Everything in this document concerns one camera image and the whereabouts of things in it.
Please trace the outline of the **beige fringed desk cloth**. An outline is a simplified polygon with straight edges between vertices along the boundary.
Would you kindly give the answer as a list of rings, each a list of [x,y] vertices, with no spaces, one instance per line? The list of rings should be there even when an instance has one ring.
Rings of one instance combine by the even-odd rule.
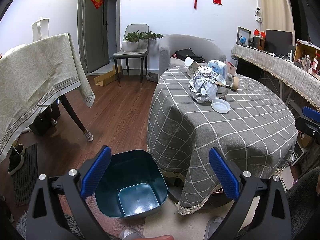
[[[245,60],[278,78],[308,103],[319,109],[319,80],[284,59],[251,47],[234,45],[233,57]]]

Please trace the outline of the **blue tissue pack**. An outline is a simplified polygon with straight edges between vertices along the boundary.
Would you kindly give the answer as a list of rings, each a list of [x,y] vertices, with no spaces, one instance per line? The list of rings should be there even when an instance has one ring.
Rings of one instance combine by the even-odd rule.
[[[214,72],[223,76],[224,79],[227,77],[227,64],[219,60],[210,60],[208,66],[212,68]]]

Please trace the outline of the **framed picture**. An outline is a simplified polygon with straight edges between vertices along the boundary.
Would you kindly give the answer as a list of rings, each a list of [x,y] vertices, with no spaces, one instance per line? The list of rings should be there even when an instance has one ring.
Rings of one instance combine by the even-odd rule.
[[[243,36],[246,38],[247,42],[244,46],[249,46],[250,41],[251,41],[251,31],[248,29],[245,29],[243,27],[238,27],[238,32],[237,32],[237,39],[236,39],[236,44],[241,45],[239,42],[239,37]]]

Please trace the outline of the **silver foil paper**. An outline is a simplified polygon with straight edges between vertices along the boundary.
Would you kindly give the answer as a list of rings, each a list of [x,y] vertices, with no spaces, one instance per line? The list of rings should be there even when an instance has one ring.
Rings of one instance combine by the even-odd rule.
[[[218,87],[216,85],[217,73],[212,68],[200,66],[189,81],[190,96],[197,103],[212,101],[216,98]]]

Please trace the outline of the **black computer monitor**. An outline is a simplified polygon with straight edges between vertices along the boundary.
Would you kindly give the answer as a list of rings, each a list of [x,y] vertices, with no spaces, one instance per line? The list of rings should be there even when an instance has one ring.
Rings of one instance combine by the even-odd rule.
[[[292,44],[292,33],[288,31],[266,30],[265,51],[278,55],[287,55]]]

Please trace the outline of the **grey checked tablecloth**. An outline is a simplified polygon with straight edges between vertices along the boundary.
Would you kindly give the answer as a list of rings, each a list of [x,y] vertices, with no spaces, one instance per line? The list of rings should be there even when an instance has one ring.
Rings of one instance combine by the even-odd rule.
[[[260,178],[269,178],[289,162],[297,140],[293,114],[262,83],[239,79],[239,88],[226,96],[230,110],[221,114],[210,102],[193,100],[185,67],[171,68],[159,77],[150,105],[147,147],[166,177],[184,182],[177,203],[180,215],[201,209],[221,186],[208,160],[211,148]]]

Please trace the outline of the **white potted plant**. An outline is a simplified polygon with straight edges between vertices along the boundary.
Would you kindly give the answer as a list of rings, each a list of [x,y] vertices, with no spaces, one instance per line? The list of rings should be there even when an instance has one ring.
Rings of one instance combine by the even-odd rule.
[[[124,52],[135,52],[140,49],[146,49],[149,40],[158,40],[162,38],[162,34],[147,31],[134,31],[127,33],[122,41],[122,49]]]

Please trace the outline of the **red door fu sticker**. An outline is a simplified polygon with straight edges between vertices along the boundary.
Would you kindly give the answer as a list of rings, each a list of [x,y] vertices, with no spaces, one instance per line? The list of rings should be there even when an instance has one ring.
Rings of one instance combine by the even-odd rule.
[[[96,9],[99,9],[104,3],[103,0],[91,0],[91,2],[93,3]]]

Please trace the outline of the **flat cardboard box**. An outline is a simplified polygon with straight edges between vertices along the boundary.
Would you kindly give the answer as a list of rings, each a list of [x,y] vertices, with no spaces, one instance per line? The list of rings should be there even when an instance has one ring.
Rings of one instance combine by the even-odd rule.
[[[94,78],[94,83],[97,86],[106,86],[109,83],[117,81],[119,77],[122,77],[123,71],[121,66],[118,66],[118,71],[116,72],[115,66],[113,66],[112,71],[107,72],[103,75]]]

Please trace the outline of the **grey dining chair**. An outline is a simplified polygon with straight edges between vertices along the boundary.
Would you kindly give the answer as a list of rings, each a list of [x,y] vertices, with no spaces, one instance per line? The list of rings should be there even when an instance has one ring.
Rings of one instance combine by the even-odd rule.
[[[148,71],[149,40],[145,39],[140,43],[141,35],[144,37],[149,33],[149,26],[145,23],[130,24],[125,30],[121,41],[120,51],[113,54],[113,61],[116,70],[118,85],[120,86],[120,74],[117,60],[126,60],[126,71],[129,75],[129,59],[140,59],[140,87],[143,85],[144,70]]]

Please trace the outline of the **dark wooden table leg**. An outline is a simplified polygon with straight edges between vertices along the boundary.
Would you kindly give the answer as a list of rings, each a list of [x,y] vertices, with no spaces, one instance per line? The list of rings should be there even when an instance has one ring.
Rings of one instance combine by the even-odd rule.
[[[66,112],[69,114],[69,116],[72,118],[72,120],[75,122],[75,124],[80,128],[80,130],[83,132],[84,136],[86,137],[87,141],[92,142],[94,137],[92,133],[85,128],[85,126],[82,124],[81,120],[78,118],[77,114],[73,110],[71,104],[67,100],[65,95],[61,95],[59,97],[59,101],[63,105]]]

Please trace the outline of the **grey green door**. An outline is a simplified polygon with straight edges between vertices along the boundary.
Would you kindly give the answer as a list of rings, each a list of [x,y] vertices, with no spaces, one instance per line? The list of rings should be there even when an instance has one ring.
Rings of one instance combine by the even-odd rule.
[[[109,63],[107,0],[96,9],[91,0],[78,0],[78,41],[82,66],[87,74]]]

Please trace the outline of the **brown tape roll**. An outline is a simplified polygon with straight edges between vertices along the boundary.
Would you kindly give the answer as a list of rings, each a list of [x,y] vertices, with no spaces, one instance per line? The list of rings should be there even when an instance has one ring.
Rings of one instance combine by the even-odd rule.
[[[233,82],[231,85],[231,90],[237,91],[239,88],[239,78],[237,76],[233,76]]]

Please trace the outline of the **red white paper box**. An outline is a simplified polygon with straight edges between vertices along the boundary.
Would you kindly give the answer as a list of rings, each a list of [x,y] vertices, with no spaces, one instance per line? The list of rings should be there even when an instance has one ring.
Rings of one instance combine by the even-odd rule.
[[[234,66],[231,62],[225,61],[225,64],[227,65],[227,73],[231,76],[235,76],[236,74],[236,66]]]

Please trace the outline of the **wooden desk organizer shelf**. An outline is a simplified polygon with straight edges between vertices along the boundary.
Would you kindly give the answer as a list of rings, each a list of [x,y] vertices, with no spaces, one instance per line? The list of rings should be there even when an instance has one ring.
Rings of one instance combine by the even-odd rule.
[[[319,80],[319,47],[311,42],[296,40],[294,64]]]

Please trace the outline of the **beige curtain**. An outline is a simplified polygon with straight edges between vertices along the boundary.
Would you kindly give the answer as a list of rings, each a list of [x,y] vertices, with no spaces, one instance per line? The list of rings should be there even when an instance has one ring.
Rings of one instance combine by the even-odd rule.
[[[260,7],[260,30],[279,30],[292,33],[295,44],[295,28],[290,0],[258,0]]]

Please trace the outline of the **small blue globe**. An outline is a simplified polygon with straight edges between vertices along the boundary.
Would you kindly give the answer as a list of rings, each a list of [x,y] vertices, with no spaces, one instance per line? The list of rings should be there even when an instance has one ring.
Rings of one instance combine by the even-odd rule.
[[[240,37],[239,37],[239,42],[240,42],[240,44],[241,44],[242,46],[244,46],[244,45],[246,44],[247,40],[246,40],[245,37],[240,36]]]

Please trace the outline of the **beige patterned tablecloth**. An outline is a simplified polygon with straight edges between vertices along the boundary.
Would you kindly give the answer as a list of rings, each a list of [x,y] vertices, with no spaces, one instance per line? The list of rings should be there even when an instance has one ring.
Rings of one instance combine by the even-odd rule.
[[[2,57],[1,160],[40,113],[76,88],[92,107],[95,95],[70,33],[30,43]]]

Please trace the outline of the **dark teal trash bin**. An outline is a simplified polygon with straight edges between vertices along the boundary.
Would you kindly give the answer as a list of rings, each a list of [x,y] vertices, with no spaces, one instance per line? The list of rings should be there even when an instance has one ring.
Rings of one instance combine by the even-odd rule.
[[[112,155],[94,196],[108,217],[143,218],[161,209],[168,187],[152,156],[137,149]]]

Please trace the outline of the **dark slip-on shoe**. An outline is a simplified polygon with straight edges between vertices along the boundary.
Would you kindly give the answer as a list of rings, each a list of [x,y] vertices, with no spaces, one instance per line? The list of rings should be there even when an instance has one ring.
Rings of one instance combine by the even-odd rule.
[[[9,157],[8,174],[15,174],[24,163],[25,148],[22,144],[17,144],[11,148],[11,154]]]

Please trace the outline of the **dark floor mat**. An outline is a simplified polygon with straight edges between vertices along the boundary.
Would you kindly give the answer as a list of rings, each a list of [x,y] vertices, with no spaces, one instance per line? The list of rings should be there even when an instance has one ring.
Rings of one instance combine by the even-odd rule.
[[[22,167],[12,176],[16,207],[28,205],[38,179],[37,143],[25,150]]]

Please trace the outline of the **black handbag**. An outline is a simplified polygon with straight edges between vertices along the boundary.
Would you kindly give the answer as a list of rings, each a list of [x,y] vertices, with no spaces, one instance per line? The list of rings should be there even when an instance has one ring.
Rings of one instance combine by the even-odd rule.
[[[205,63],[205,59],[202,56],[195,55],[191,48],[178,50],[175,52],[175,56],[183,61],[186,59],[186,57],[191,57],[197,63]]]

